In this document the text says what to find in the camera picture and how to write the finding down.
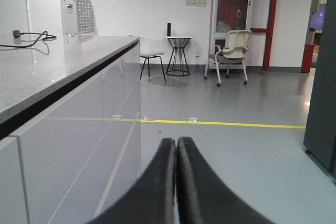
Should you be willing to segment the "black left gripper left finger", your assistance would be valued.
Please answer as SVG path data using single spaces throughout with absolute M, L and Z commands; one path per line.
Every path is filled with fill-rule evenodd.
M 140 179 L 91 223 L 173 223 L 175 141 L 161 140 Z

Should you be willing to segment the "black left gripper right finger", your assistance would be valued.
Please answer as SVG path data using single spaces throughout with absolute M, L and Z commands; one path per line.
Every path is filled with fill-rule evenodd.
M 180 223 L 272 223 L 225 185 L 191 137 L 178 139 L 176 189 Z

